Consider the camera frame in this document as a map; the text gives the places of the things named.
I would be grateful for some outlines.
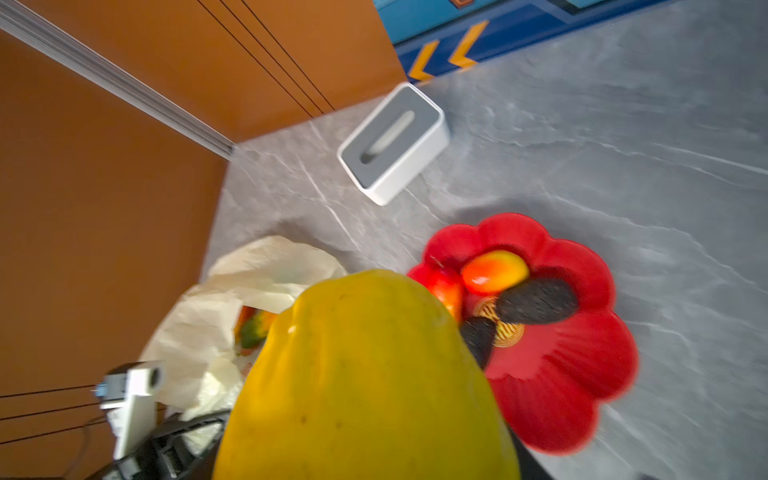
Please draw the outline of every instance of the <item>orange wall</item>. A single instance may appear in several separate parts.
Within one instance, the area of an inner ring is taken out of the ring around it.
[[[0,65],[0,397],[93,385],[196,282],[227,162],[1,31]],[[93,402],[0,398],[0,419]],[[0,442],[99,414],[0,421]],[[91,434],[70,478],[111,457],[109,428]],[[0,445],[0,477],[59,476],[81,439]]]

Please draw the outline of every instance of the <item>yellow chevron arrow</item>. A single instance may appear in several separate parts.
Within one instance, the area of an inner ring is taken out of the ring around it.
[[[478,62],[471,58],[467,58],[466,55],[469,49],[472,48],[477,41],[482,31],[485,30],[486,25],[488,25],[488,20],[483,20],[467,30],[467,33],[464,34],[464,38],[462,38],[458,45],[456,45],[456,49],[451,53],[451,58],[448,59],[448,62],[461,68],[469,68],[473,65],[477,65]]]
[[[435,77],[435,75],[430,75],[425,72],[424,67],[427,66],[427,62],[430,58],[432,58],[432,54],[435,53],[435,49],[437,48],[438,43],[440,43],[440,40],[435,40],[424,44],[422,49],[419,51],[419,55],[416,57],[416,60],[413,62],[411,70],[408,72],[409,77],[421,81],[427,81]]]

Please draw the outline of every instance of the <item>white device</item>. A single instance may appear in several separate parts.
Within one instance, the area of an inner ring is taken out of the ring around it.
[[[448,147],[445,114],[410,83],[401,83],[339,147],[355,185],[387,205]]]
[[[160,362],[140,362],[111,370],[96,386],[96,395],[101,399],[99,408],[107,410],[107,420],[117,439],[115,460],[125,457],[154,429],[154,397],[162,382]]]

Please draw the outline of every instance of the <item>black cable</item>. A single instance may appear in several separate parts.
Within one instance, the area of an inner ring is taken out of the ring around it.
[[[533,458],[533,455],[525,448],[523,442],[507,425],[509,435],[512,437],[512,443],[515,444],[515,451],[518,453],[518,465],[520,466],[520,478],[522,480],[552,480],[552,477],[541,467],[541,464]]]
[[[0,395],[0,399],[10,399],[11,397],[15,397],[15,396],[37,395],[39,393],[64,392],[65,390],[92,389],[92,388],[93,388],[93,385],[68,386],[68,387],[64,387],[63,389],[40,390],[39,392],[12,393],[11,395]]]
[[[64,408],[61,408],[61,409],[45,410],[43,412],[25,413],[23,415],[14,415],[12,417],[5,417],[3,419],[0,419],[0,422],[2,422],[3,420],[22,419],[24,417],[31,417],[31,416],[34,416],[34,415],[42,415],[44,413],[63,412],[64,410],[81,409],[82,407],[89,407],[89,406],[93,406],[93,405],[98,405],[98,402],[95,402],[95,403],[85,403],[83,405],[75,405],[75,406],[71,406],[71,407],[64,407]]]
[[[106,423],[106,420],[104,420],[103,422],[91,423],[91,425],[98,425],[99,423]],[[14,443],[14,442],[21,442],[22,440],[36,439],[37,437],[44,437],[46,435],[53,435],[55,433],[68,432],[69,430],[76,430],[81,428],[83,428],[82,425],[76,425],[74,427],[69,427],[67,429],[54,430],[53,432],[46,432],[46,433],[38,433],[37,435],[30,435],[29,437],[21,437],[20,439],[5,440],[4,442],[0,442],[0,445],[6,445],[8,443]]]
[[[273,61],[274,61],[274,62],[277,64],[277,66],[278,66],[278,67],[280,67],[280,68],[283,70],[283,73],[285,73],[285,75],[287,75],[287,76],[288,76],[288,78],[290,78],[290,79],[291,79],[291,81],[292,81],[292,82],[293,82],[293,83],[296,85],[296,88],[298,88],[299,90],[301,90],[301,93],[305,94],[305,95],[306,95],[306,97],[307,97],[307,98],[309,98],[309,100],[312,102],[312,104],[315,106],[315,108],[317,108],[317,110],[318,110],[318,111],[319,111],[321,114],[324,114],[325,112],[323,111],[323,109],[322,109],[322,108],[320,108],[320,107],[319,107],[319,106],[318,106],[318,105],[315,103],[315,101],[312,99],[312,97],[310,97],[310,96],[309,96],[309,95],[308,95],[308,94],[307,94],[307,93],[304,91],[304,89],[303,89],[303,88],[301,88],[301,85],[299,85],[299,83],[296,81],[296,79],[295,79],[295,78],[293,78],[293,77],[291,76],[291,74],[290,74],[290,73],[288,73],[288,71],[287,71],[287,70],[286,70],[286,69],[285,69],[285,68],[284,68],[284,67],[283,67],[283,66],[280,64],[280,62],[278,62],[278,61],[277,61],[277,59],[274,57],[274,55],[272,55],[272,52],[270,52],[269,50],[267,50],[267,49],[266,49],[266,47],[265,47],[264,45],[262,45],[261,41],[259,41],[259,39],[258,39],[258,38],[256,38],[256,36],[255,36],[255,35],[252,33],[252,31],[251,31],[251,30],[250,30],[250,29],[249,29],[249,28],[248,28],[248,27],[247,27],[247,26],[246,26],[246,25],[243,23],[243,21],[242,21],[242,20],[240,20],[240,17],[238,17],[237,15],[235,15],[235,12],[232,12],[232,9],[231,9],[231,8],[230,8],[230,7],[229,7],[229,6],[228,6],[226,3],[224,3],[224,0],[219,0],[219,2],[220,2],[222,5],[224,5],[224,8],[226,8],[226,9],[229,11],[229,13],[231,13],[231,14],[232,14],[232,16],[235,18],[235,20],[237,20],[237,21],[238,21],[238,22],[239,22],[239,23],[240,23],[240,24],[243,26],[243,28],[245,28],[245,29],[246,29],[246,31],[248,32],[248,35],[250,35],[250,36],[253,38],[253,40],[255,40],[255,41],[256,41],[256,43],[257,43],[257,44],[259,44],[259,46],[260,46],[261,48],[263,48],[263,49],[264,49],[264,51],[266,52],[266,54],[267,54],[267,55],[269,55],[269,56],[272,58],[272,60],[273,60]]]
[[[321,96],[321,97],[323,97],[323,100],[325,100],[325,101],[326,101],[326,103],[328,104],[328,106],[329,106],[329,107],[331,107],[331,110],[336,110],[336,108],[335,108],[335,107],[333,107],[333,105],[331,104],[331,102],[330,102],[330,101],[328,101],[328,99],[326,98],[326,96],[325,96],[325,95],[323,95],[323,93],[320,91],[320,89],[317,87],[317,85],[315,85],[315,84],[314,84],[314,82],[312,81],[312,78],[310,78],[310,76],[309,76],[309,75],[307,75],[307,74],[304,72],[304,70],[301,68],[301,65],[299,65],[298,63],[296,63],[296,60],[294,60],[294,59],[293,59],[293,57],[292,57],[292,56],[290,56],[290,53],[288,53],[288,51],[285,49],[285,47],[283,47],[283,44],[281,44],[281,43],[280,43],[280,41],[279,41],[279,40],[277,40],[277,38],[275,38],[275,36],[274,36],[274,35],[272,35],[272,32],[271,32],[271,31],[270,31],[270,30],[269,30],[269,29],[266,27],[266,25],[264,24],[264,22],[262,22],[262,21],[261,21],[261,19],[260,19],[260,18],[259,18],[259,17],[256,15],[256,12],[254,12],[253,10],[251,10],[250,6],[249,6],[249,5],[248,5],[248,4],[245,2],[245,0],[240,0],[240,1],[243,3],[243,5],[245,5],[245,8],[247,8],[247,9],[250,11],[251,15],[253,15],[253,17],[256,19],[256,21],[257,21],[257,22],[259,22],[259,23],[261,24],[261,26],[264,28],[264,30],[266,30],[266,33],[270,34],[270,37],[272,37],[272,39],[275,41],[275,43],[277,43],[277,44],[278,44],[278,46],[280,46],[280,49],[282,49],[282,50],[283,50],[283,52],[285,52],[285,54],[286,54],[286,55],[288,55],[288,58],[290,58],[290,60],[293,62],[293,64],[296,66],[296,68],[298,68],[298,69],[299,69],[299,71],[300,71],[300,72],[301,72],[301,73],[304,75],[304,77],[307,79],[307,81],[309,81],[309,83],[310,83],[310,84],[311,84],[311,85],[312,85],[312,86],[315,88],[315,90],[317,90],[317,93],[319,93],[319,94],[320,94],[320,96]]]
[[[266,67],[264,67],[264,65],[262,65],[262,64],[261,64],[261,62],[260,62],[260,61],[259,61],[259,60],[258,60],[258,59],[257,59],[257,58],[256,58],[256,57],[255,57],[255,56],[254,56],[254,55],[253,55],[251,52],[250,52],[250,50],[248,50],[248,49],[245,47],[245,45],[243,45],[243,43],[242,43],[240,40],[238,40],[236,36],[234,36],[234,34],[233,34],[231,31],[230,31],[230,29],[229,29],[229,28],[227,28],[227,27],[224,25],[224,23],[222,23],[222,22],[221,22],[221,20],[219,20],[219,18],[218,18],[216,15],[214,15],[214,13],[213,13],[211,10],[209,10],[209,9],[208,9],[208,7],[207,7],[207,6],[205,6],[205,4],[204,4],[204,3],[203,3],[201,0],[197,0],[197,3],[199,3],[201,7],[205,8],[205,11],[206,11],[206,12],[208,12],[208,13],[210,14],[210,16],[214,17],[214,20],[216,20],[216,22],[218,22],[218,24],[219,24],[219,25],[221,25],[221,28],[223,28],[224,30],[226,30],[226,31],[227,31],[227,33],[228,33],[228,34],[230,34],[230,37],[232,37],[232,38],[234,39],[234,41],[236,41],[236,42],[237,42],[237,43],[238,43],[238,44],[239,44],[241,47],[243,47],[243,50],[245,50],[245,52],[246,52],[248,55],[250,55],[250,57],[251,57],[251,58],[252,58],[252,59],[253,59],[253,60],[254,60],[254,61],[257,63],[257,64],[259,64],[259,66],[260,66],[260,67],[261,67],[261,68],[262,68],[262,69],[263,69],[263,70],[266,72],[266,74],[268,74],[270,77],[272,77],[272,79],[273,79],[274,81],[276,81],[276,82],[277,82],[277,84],[278,84],[278,85],[279,85],[279,86],[280,86],[280,87],[281,87],[281,88],[282,88],[282,89],[283,89],[283,90],[284,90],[284,91],[285,91],[285,92],[288,94],[288,96],[289,96],[289,97],[291,97],[291,98],[293,99],[293,101],[295,101],[295,102],[296,102],[296,104],[297,104],[297,105],[299,105],[299,107],[300,107],[302,110],[304,110],[304,113],[306,113],[307,115],[309,115],[309,116],[310,116],[310,120],[311,120],[312,118],[314,118],[314,116],[313,116],[311,113],[309,113],[309,111],[308,111],[306,108],[304,108],[304,106],[303,106],[303,105],[301,105],[301,103],[300,103],[300,102],[299,102],[299,101],[296,99],[296,97],[294,97],[293,95],[291,95],[291,93],[288,91],[288,89],[287,89],[287,88],[285,88],[285,85],[281,84],[281,83],[280,83],[280,81],[279,81],[279,80],[277,80],[277,78],[275,78],[275,76],[274,76],[274,75],[272,75],[272,72],[271,72],[271,71],[269,71],[269,70],[267,70],[267,69],[266,69]]]
[[[66,470],[64,470],[64,473],[61,474],[62,478],[67,478],[77,467],[80,465],[80,463],[83,461],[83,458],[85,457],[85,453],[88,451],[88,446],[91,444],[91,431],[88,430],[88,427],[91,425],[97,425],[98,423],[104,423],[106,422],[107,413],[103,412],[101,415],[94,419],[88,420],[83,425],[80,425],[80,428],[83,429],[83,442],[80,445],[80,452],[78,452],[78,456],[74,457],[74,460],[72,460],[67,467]],[[104,422],[96,422],[96,420],[105,419]]]

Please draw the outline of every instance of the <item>cabinet door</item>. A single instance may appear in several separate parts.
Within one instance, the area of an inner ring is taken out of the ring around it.
[[[197,282],[227,161],[4,31],[0,65],[0,477],[84,478],[92,386]]]
[[[243,2],[335,109],[385,94],[406,79],[370,0]]]
[[[239,40],[213,2],[21,1],[232,141],[322,114],[263,65],[267,55]]]
[[[200,0],[233,37],[261,63],[312,116],[333,111],[328,100],[295,61],[280,48],[243,0]]]

